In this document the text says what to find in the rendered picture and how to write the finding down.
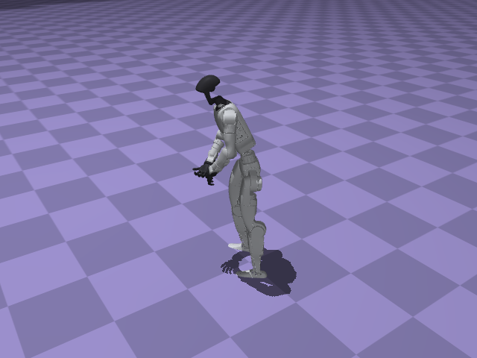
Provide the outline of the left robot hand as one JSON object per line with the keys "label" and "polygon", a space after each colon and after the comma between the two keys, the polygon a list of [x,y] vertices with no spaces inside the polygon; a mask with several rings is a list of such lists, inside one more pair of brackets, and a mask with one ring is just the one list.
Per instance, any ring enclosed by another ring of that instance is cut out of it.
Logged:
{"label": "left robot hand", "polygon": [[207,175],[207,181],[208,181],[208,184],[213,186],[213,177],[215,177],[217,175],[217,172],[213,172],[212,174],[209,173],[209,167],[207,168],[207,171],[206,171],[206,175]]}

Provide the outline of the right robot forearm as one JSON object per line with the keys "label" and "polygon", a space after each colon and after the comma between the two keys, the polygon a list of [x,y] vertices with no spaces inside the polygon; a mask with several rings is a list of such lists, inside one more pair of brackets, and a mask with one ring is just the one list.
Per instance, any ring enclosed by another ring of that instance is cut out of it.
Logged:
{"label": "right robot forearm", "polygon": [[214,144],[211,147],[211,150],[208,152],[208,157],[206,161],[213,163],[214,160],[218,157],[218,153],[224,147],[224,143],[217,138],[217,134],[214,140]]}

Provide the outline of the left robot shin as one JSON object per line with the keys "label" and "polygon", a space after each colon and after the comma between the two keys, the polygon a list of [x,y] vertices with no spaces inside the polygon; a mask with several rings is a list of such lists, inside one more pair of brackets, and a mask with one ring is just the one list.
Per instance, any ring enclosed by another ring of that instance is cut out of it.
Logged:
{"label": "left robot shin", "polygon": [[[261,257],[264,255],[264,229],[261,226],[255,226],[248,232],[248,243],[250,257],[253,266],[253,274],[260,274]],[[258,272],[258,273],[257,273]]]}

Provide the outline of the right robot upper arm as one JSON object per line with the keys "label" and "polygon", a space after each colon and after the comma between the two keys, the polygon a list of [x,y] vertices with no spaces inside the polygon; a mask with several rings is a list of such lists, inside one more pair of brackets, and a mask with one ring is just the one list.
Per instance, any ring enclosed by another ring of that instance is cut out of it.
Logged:
{"label": "right robot upper arm", "polygon": [[[216,105],[215,105],[215,106],[216,106]],[[213,107],[213,109],[215,108],[215,106]],[[223,133],[222,133],[220,130],[218,130],[218,132],[217,132],[217,138],[218,138],[218,139],[221,139],[221,140],[224,140],[224,135],[223,135]]]}

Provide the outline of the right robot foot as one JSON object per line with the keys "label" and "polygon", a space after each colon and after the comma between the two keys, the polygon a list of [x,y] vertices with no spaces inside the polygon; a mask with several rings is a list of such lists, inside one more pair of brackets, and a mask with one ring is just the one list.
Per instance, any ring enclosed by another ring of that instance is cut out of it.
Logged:
{"label": "right robot foot", "polygon": [[[244,243],[243,243],[244,244]],[[228,245],[230,248],[234,248],[234,249],[237,249],[237,250],[240,250],[240,251],[249,251],[249,248],[244,248],[242,247],[242,243],[239,243],[239,244],[235,244],[235,243],[230,243]],[[247,246],[246,246],[247,247]]]}

